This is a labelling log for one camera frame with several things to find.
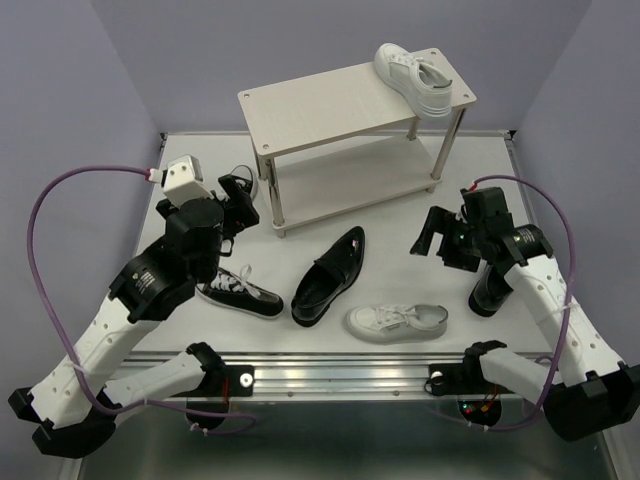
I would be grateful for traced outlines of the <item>black canvas sneaker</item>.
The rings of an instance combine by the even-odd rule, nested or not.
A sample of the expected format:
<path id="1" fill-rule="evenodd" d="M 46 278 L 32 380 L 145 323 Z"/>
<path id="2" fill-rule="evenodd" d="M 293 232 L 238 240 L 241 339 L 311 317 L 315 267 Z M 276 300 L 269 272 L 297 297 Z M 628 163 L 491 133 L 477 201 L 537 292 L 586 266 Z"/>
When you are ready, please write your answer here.
<path id="1" fill-rule="evenodd" d="M 238 187 L 250 196 L 251 201 L 254 201 L 258 191 L 254 169 L 248 165 L 238 165 L 233 168 L 230 175 Z"/>
<path id="2" fill-rule="evenodd" d="M 264 319 L 275 319 L 284 311 L 284 301 L 276 293 L 249 281 L 252 268 L 245 265 L 239 273 L 219 267 L 214 280 L 196 286 L 196 293 L 208 303 Z"/>

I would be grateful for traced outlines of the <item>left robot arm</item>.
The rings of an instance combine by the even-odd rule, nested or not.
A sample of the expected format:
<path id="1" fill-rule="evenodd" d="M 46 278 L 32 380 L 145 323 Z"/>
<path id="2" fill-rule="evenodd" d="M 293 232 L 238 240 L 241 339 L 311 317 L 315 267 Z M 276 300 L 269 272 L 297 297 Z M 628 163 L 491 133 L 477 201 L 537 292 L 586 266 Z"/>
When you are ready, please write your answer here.
<path id="1" fill-rule="evenodd" d="M 198 285 L 215 279 L 234 237 L 259 221 L 249 180 L 221 176 L 223 194 L 217 195 L 196 174 L 182 182 L 167 170 L 145 176 L 164 193 L 156 206 L 165 222 L 163 235 L 118 273 L 85 332 L 65 343 L 58 366 L 9 397 L 16 416 L 35 425 L 32 439 L 42 454 L 78 459 L 104 445 L 121 421 L 145 407 L 170 408 L 180 394 L 227 398 L 242 390 L 248 368 L 226 365 L 204 342 L 138 375 L 114 378 L 146 335 L 190 300 Z"/>

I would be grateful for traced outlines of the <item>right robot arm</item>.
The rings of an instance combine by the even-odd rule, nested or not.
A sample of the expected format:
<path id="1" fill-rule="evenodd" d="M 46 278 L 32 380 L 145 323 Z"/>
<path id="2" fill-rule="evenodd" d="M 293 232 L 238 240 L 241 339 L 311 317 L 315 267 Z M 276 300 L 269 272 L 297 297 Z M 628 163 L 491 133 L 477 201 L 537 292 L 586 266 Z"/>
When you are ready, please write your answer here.
<path id="1" fill-rule="evenodd" d="M 553 354 L 548 365 L 526 359 L 499 340 L 476 342 L 458 363 L 430 366 L 425 390 L 434 396 L 481 394 L 489 387 L 533 406 L 521 421 L 544 416 L 565 441 L 630 421 L 639 408 L 639 369 L 628 365 L 599 335 L 562 276 L 553 249 L 535 225 L 517 227 L 499 187 L 461 192 L 457 212 L 430 208 L 410 252 L 428 254 L 434 235 L 447 267 L 475 272 L 469 308 L 481 317 L 498 312 L 510 295 L 530 312 Z"/>

